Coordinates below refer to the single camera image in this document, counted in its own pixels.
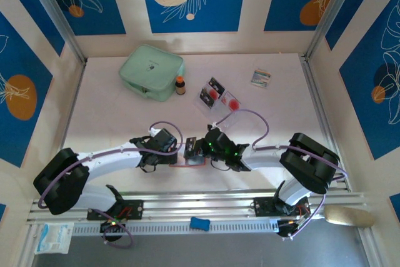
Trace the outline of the blue card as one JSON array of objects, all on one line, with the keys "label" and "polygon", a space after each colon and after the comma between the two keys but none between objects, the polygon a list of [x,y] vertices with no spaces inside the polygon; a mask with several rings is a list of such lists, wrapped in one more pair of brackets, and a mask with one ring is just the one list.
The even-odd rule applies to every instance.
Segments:
[{"label": "blue card", "polygon": [[188,167],[188,166],[203,166],[204,164],[205,164],[204,158],[191,158],[191,159],[183,159],[179,165],[183,167]]}]

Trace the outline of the red and white credit card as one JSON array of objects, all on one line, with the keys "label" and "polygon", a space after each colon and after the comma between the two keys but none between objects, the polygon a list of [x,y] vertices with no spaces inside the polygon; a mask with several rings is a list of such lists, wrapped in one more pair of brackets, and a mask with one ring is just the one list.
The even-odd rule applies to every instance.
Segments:
[{"label": "red and white credit card", "polygon": [[209,91],[202,89],[199,98],[207,107],[212,108],[215,102],[219,99],[219,94],[213,88],[211,88]]},{"label": "red and white credit card", "polygon": [[224,96],[222,97],[222,103],[230,111],[237,111],[241,107],[241,103],[229,91],[225,92]]},{"label": "red and white credit card", "polygon": [[214,77],[208,81],[208,85],[212,87],[219,95],[225,92],[225,87]]}]

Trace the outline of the blue bone-shaped sponge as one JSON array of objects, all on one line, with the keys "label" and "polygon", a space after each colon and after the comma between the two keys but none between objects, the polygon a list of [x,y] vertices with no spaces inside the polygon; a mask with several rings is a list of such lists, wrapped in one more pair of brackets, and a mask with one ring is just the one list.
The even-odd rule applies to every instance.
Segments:
[{"label": "blue bone-shaped sponge", "polygon": [[201,231],[210,230],[211,221],[209,219],[202,219],[197,217],[191,217],[189,227],[191,229],[198,229]]}]

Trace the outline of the colourful small packet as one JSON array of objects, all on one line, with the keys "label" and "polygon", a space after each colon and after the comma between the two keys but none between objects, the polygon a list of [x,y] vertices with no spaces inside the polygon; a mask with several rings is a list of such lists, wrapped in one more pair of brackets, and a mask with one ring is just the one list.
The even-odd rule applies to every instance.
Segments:
[{"label": "colourful small packet", "polygon": [[256,69],[253,73],[251,84],[266,88],[270,82],[271,75],[262,69]]}]

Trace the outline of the mint green zip pouch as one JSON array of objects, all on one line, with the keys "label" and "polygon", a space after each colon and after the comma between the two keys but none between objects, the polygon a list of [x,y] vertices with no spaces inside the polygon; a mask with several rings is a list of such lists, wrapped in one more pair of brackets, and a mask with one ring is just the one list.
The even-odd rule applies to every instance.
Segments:
[{"label": "mint green zip pouch", "polygon": [[185,72],[182,57],[150,45],[138,46],[119,69],[123,85],[138,95],[164,102]]}]

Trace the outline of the grey metal plate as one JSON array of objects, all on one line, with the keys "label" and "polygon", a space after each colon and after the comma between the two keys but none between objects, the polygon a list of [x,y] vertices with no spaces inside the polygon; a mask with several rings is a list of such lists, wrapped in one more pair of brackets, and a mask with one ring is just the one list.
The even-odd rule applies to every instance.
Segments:
[{"label": "grey metal plate", "polygon": [[326,246],[299,237],[269,234],[140,236],[133,248],[101,246],[93,237],[73,238],[68,254],[40,254],[32,267],[369,267],[355,239]]}]

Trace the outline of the white gauze packet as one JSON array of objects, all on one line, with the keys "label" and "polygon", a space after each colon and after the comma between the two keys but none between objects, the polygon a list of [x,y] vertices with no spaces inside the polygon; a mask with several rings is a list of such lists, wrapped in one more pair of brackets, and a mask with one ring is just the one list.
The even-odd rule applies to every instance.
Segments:
[{"label": "white gauze packet", "polygon": [[74,223],[45,223],[34,254],[68,254]]}]

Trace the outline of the gold metallic oval object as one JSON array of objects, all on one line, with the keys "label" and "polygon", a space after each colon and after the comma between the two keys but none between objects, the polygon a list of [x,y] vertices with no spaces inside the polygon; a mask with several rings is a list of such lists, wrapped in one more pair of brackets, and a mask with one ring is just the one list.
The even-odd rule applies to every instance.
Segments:
[{"label": "gold metallic oval object", "polygon": [[323,215],[328,223],[341,226],[370,228],[375,222],[373,215],[366,210],[340,205],[329,204],[325,206]]}]

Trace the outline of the aluminium extrusion rail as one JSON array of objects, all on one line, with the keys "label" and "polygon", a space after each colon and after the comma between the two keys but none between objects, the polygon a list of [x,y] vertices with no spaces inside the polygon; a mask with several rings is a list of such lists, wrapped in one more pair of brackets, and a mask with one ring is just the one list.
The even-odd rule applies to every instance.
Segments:
[{"label": "aluminium extrusion rail", "polygon": [[[121,193],[126,200],[141,199],[144,201],[142,221],[184,221],[190,217],[211,220],[255,219],[253,200],[258,197],[274,195],[271,189],[248,189],[208,192],[174,192],[174,193]],[[86,209],[72,209],[60,215],[52,215],[48,209],[39,209],[37,199],[32,203],[27,217],[28,224],[47,221],[86,220]],[[336,189],[327,193],[324,204],[366,209],[366,198],[362,193]]]}]

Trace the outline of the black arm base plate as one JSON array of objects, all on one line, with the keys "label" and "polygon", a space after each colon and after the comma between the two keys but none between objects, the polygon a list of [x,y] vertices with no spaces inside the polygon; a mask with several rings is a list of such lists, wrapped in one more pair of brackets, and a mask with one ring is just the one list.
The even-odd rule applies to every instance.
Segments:
[{"label": "black arm base plate", "polygon": [[144,211],[144,201],[141,199],[117,201],[106,214],[110,217],[122,220],[140,220]]},{"label": "black arm base plate", "polygon": [[308,217],[311,215],[307,197],[301,198],[296,204],[289,205],[279,198],[259,197],[253,200],[257,217]]}]

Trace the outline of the aluminium side rail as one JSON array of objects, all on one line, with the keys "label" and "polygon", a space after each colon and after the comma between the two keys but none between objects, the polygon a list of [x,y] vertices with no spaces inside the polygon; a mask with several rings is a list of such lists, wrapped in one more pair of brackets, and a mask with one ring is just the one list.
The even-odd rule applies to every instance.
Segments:
[{"label": "aluminium side rail", "polygon": [[56,109],[59,117],[54,138],[49,148],[49,159],[52,159],[64,146],[86,65],[87,61],[83,62],[82,65],[78,65],[69,79],[62,84],[60,92],[56,95]]},{"label": "aluminium side rail", "polygon": [[346,167],[343,165],[343,160],[341,157],[341,153],[338,149],[338,144],[336,143],[332,129],[329,125],[328,117],[326,115],[324,105],[322,102],[321,95],[319,93],[319,89],[317,86],[317,82],[313,75],[311,66],[309,62],[306,60],[304,55],[299,55],[299,61],[302,67],[303,75],[306,81],[307,89],[309,91],[309,95],[311,97],[311,101],[314,107],[314,111],[316,113],[319,129],[322,133],[322,138],[324,141],[324,145],[329,148],[332,152],[336,153],[339,156],[339,167],[348,173]]}]

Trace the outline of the aluminium frame post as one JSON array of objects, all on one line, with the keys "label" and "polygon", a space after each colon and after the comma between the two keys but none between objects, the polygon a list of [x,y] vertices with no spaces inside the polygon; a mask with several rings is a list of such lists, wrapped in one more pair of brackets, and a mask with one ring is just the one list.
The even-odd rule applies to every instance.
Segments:
[{"label": "aluminium frame post", "polygon": [[52,23],[55,25],[57,31],[69,46],[73,55],[83,65],[86,65],[86,58],[83,55],[78,42],[76,41],[73,30],[71,29],[64,13],[59,7],[56,0],[39,0],[42,7],[45,9],[47,15],[50,17]]},{"label": "aluminium frame post", "polygon": [[311,42],[304,53],[305,62],[310,62],[313,54],[318,48],[321,41],[324,39],[326,33],[331,27],[333,21],[335,20],[338,12],[340,11],[345,0],[330,0],[319,24],[316,27],[315,33],[311,39]]}]

